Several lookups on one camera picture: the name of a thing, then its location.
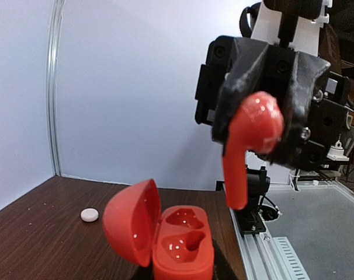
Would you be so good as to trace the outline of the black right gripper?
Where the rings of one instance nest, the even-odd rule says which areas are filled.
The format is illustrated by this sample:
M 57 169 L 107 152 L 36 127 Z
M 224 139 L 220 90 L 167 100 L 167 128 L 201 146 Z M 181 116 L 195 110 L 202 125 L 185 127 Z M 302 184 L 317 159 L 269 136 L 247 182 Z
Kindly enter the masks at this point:
M 280 142 L 262 160 L 310 171 L 323 165 L 346 126 L 349 79 L 323 59 L 244 37 L 220 36 L 209 45 L 195 98 L 195 120 L 212 126 L 225 154 L 229 125 L 251 94 L 276 98 L 284 116 Z

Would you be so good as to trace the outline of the red earbud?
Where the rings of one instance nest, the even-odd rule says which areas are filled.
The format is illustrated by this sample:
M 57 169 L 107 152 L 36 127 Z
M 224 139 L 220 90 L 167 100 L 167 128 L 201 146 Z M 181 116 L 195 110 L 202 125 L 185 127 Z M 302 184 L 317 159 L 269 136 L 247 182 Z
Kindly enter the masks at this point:
M 271 153 L 280 141 L 284 118 L 276 98 L 266 92 L 247 97 L 233 116 L 223 156 L 226 201 L 242 210 L 248 203 L 246 151 Z

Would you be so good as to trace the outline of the red round earbud charging case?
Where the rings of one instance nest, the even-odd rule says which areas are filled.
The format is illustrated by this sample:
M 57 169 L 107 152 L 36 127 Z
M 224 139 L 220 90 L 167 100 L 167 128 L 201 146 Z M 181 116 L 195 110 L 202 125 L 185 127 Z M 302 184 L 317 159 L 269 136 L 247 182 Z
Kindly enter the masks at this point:
M 198 206 L 161 209 L 153 179 L 118 192 L 102 216 L 112 249 L 155 279 L 213 279 L 214 246 L 208 216 Z

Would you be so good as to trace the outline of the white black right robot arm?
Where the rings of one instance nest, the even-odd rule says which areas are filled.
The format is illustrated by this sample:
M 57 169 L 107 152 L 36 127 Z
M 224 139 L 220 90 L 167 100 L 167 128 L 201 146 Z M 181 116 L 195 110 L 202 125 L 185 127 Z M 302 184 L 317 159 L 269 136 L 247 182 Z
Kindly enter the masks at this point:
M 195 119 L 223 147 L 226 176 L 245 155 L 288 168 L 323 164 L 345 127 L 343 77 L 318 56 L 331 1 L 262 1 L 241 15 L 241 36 L 220 36 L 201 66 Z

